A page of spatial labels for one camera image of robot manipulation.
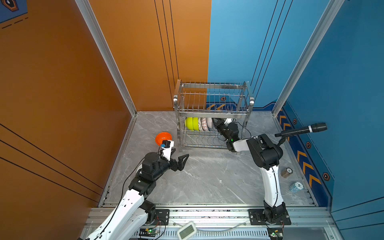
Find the stainless steel dish rack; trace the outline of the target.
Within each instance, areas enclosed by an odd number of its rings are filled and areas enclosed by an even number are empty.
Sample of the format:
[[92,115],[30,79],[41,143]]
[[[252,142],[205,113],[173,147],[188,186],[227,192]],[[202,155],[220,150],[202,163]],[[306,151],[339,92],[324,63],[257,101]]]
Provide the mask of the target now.
[[240,125],[239,137],[246,137],[255,98],[249,82],[196,83],[177,80],[174,96],[177,143],[183,148],[225,149],[225,138],[213,125],[189,128],[188,119],[231,119]]

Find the lime green bowl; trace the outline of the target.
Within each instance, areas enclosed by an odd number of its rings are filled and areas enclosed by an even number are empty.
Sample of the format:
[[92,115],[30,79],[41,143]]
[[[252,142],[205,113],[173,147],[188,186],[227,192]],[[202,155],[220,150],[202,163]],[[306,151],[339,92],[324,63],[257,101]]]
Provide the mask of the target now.
[[187,117],[185,120],[185,125],[188,130],[193,131],[194,130],[193,117]]
[[193,117],[193,130],[199,131],[199,118]]

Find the green circuit board left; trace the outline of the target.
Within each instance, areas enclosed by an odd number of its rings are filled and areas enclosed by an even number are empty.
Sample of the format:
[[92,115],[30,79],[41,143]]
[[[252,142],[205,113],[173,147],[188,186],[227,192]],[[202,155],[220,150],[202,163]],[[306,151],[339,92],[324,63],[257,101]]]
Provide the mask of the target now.
[[151,228],[141,228],[139,230],[139,238],[152,238],[154,239],[160,231],[158,229],[151,229]]

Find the aluminium corner post right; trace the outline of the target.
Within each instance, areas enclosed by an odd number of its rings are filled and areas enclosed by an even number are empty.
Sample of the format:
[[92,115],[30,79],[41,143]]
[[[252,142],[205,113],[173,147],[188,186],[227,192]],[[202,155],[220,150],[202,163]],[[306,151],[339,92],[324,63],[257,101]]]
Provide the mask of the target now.
[[320,17],[311,37],[309,38],[297,64],[295,65],[290,77],[288,78],[281,94],[279,95],[278,100],[272,110],[272,115],[277,117],[280,110],[282,110],[284,103],[287,101],[291,92],[293,91],[295,85],[299,81],[301,75],[303,74],[305,68],[310,62],[312,56],[317,50],[319,44],[327,33],[329,27],[334,21],[336,15],[338,14],[340,8],[344,4],[344,0],[331,0],[327,4],[322,16]]

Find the black microphone on stand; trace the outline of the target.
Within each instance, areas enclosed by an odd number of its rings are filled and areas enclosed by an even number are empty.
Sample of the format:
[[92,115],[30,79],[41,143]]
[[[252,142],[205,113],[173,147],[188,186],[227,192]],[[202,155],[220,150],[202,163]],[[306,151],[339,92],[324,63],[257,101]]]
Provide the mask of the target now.
[[322,131],[326,131],[327,129],[328,127],[326,123],[317,123],[317,124],[309,125],[307,127],[302,127],[299,129],[284,130],[278,134],[275,134],[275,137],[281,137],[278,143],[278,146],[280,146],[285,142],[285,140],[288,137],[307,134],[307,133],[322,132]]

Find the blue triangle patterned bowl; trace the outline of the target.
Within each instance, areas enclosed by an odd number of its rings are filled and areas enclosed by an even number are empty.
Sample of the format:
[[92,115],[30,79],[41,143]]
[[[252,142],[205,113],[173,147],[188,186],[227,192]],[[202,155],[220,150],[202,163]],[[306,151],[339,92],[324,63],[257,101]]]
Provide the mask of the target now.
[[201,126],[204,131],[209,131],[206,118],[201,118]]

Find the pink striped ceramic bowl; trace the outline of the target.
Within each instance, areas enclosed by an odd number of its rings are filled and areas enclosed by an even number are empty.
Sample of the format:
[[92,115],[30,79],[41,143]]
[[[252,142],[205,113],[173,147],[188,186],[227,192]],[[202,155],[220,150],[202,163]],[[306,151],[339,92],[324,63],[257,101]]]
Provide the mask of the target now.
[[213,128],[212,118],[206,118],[206,124],[207,124],[209,131],[210,131]]

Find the aluminium corner post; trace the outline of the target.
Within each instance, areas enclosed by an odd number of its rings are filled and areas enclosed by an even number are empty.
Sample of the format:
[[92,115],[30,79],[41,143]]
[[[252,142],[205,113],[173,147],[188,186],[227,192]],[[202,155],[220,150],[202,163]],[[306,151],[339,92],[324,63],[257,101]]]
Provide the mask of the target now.
[[295,85],[299,81],[301,75],[303,74],[305,68],[310,62],[312,56],[317,50],[319,44],[327,33],[329,27],[334,21],[336,15],[338,14],[340,8],[344,4],[344,0],[331,0],[327,4],[322,16],[320,17],[311,37],[309,38],[297,64],[295,65],[290,77],[288,78],[281,94],[279,95],[278,100],[272,110],[272,115],[277,117],[280,110],[282,110],[284,103],[287,101],[291,92],[293,91]]
[[101,53],[103,60],[108,67],[111,76],[130,112],[133,117],[137,116],[137,109],[133,103],[131,95],[128,91],[126,83],[122,77],[122,74],[118,68],[118,65],[114,59],[114,56],[110,50],[107,40],[103,34],[100,24],[96,18],[96,15],[92,9],[89,1],[86,0],[75,0],[75,3],[80,10],[80,13],[85,20],[85,23]]

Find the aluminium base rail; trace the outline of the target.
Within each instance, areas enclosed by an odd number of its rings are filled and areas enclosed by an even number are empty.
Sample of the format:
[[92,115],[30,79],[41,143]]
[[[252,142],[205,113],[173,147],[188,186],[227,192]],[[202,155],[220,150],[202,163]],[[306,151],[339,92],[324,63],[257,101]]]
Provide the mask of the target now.
[[[93,209],[80,238],[86,237],[110,215],[112,208]],[[194,222],[197,233],[189,240],[270,240],[267,228],[281,228],[283,240],[340,240],[342,234],[325,208],[289,207],[291,225],[266,225],[262,209],[252,206],[156,206],[154,221],[141,228],[158,229],[154,238],[139,238],[137,231],[129,240],[179,240],[177,231]]]

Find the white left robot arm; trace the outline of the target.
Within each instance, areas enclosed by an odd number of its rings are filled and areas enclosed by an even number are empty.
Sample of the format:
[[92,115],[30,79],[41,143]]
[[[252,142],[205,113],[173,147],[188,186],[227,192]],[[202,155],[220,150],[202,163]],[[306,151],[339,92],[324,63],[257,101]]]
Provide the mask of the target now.
[[115,209],[86,237],[87,240],[128,240],[145,224],[154,221],[156,205],[147,201],[156,181],[168,170],[182,171],[189,154],[178,160],[167,160],[159,153],[150,152],[142,159],[142,168],[131,181],[129,189],[121,195]]

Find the white handheld timer device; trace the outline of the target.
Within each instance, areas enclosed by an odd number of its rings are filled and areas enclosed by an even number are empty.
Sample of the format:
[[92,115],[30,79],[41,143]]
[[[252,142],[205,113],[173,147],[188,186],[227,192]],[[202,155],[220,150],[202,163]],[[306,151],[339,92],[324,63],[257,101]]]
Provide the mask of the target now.
[[179,240],[189,240],[197,233],[197,228],[194,222],[189,222],[177,231]]

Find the aluminium corner post left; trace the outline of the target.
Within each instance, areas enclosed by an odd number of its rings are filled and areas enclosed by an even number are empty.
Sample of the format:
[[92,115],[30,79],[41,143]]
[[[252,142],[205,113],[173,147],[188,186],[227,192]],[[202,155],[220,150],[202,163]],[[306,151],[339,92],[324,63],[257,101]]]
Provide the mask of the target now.
[[110,50],[107,40],[103,34],[100,24],[96,18],[96,15],[92,9],[89,1],[86,0],[75,0],[75,3],[80,10],[80,13],[85,20],[85,23],[101,53],[103,60],[108,67],[111,76],[130,112],[133,117],[137,116],[137,109],[133,103],[131,95],[128,91],[126,83],[122,77],[122,74],[118,68],[118,65],[114,59],[114,56]]

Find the blue poker chip stack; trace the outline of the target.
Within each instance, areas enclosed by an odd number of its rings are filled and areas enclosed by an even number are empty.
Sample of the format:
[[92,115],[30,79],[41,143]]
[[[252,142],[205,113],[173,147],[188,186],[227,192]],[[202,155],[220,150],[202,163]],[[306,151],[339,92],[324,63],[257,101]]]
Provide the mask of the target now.
[[292,192],[292,193],[297,193],[301,190],[304,189],[304,185],[300,182],[295,182],[294,184],[292,184],[290,187],[289,187],[289,190]]

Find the white maroon patterned bowl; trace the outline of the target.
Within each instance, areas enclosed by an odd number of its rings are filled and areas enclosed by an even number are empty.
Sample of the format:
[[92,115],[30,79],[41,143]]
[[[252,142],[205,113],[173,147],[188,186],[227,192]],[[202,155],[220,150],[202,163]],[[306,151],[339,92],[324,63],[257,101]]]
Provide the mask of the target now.
[[199,128],[199,131],[203,131],[203,128],[201,125],[201,118],[198,118],[198,128]]

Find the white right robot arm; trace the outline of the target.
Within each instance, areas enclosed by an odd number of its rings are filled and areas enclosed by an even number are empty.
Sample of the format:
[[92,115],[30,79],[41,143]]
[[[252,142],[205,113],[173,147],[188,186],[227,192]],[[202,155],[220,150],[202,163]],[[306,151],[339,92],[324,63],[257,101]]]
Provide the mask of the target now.
[[240,139],[238,126],[234,122],[226,124],[223,119],[213,118],[213,125],[225,137],[229,151],[250,152],[254,163],[260,168],[265,189],[262,221],[266,225],[291,225],[279,182],[279,163],[284,154],[281,145],[286,138],[282,137],[278,144],[274,144],[266,134]]

